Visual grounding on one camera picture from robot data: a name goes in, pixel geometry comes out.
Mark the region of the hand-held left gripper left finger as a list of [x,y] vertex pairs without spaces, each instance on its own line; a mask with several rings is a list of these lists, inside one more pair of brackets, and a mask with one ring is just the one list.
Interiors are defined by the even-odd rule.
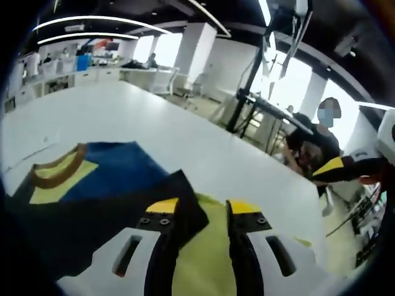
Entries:
[[135,228],[123,229],[94,253],[95,295],[171,294],[178,201],[152,204]]

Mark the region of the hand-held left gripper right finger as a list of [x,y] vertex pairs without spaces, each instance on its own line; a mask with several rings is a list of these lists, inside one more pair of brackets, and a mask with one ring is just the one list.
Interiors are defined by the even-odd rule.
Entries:
[[251,203],[227,200],[226,210],[238,295],[313,295],[310,242],[276,233]]

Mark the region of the person's right hand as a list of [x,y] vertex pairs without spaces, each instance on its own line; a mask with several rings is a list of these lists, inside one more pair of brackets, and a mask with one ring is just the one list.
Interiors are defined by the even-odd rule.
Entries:
[[386,191],[392,194],[394,193],[394,165],[388,162],[381,163],[371,173],[366,173],[360,177],[359,181],[364,185],[380,183],[382,192]]

